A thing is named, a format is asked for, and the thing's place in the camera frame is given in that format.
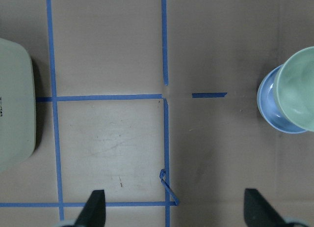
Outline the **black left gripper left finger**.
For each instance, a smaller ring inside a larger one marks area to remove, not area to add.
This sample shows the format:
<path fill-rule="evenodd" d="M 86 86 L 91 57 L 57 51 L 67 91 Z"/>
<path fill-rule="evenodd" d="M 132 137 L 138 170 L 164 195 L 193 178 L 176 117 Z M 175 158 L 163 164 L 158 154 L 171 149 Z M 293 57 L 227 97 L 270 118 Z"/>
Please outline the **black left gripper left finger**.
<path fill-rule="evenodd" d="M 76 227 L 104 227 L 105 191 L 94 190 L 75 221 Z"/>

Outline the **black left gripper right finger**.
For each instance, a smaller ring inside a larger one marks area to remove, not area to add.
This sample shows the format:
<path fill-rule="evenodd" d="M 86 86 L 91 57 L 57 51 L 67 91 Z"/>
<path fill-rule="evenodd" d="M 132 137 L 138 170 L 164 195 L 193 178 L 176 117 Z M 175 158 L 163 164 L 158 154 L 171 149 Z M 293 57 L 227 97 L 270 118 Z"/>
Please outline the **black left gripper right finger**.
<path fill-rule="evenodd" d="M 257 189 L 244 191 L 244 221 L 248 227 L 285 227 L 287 222 Z"/>

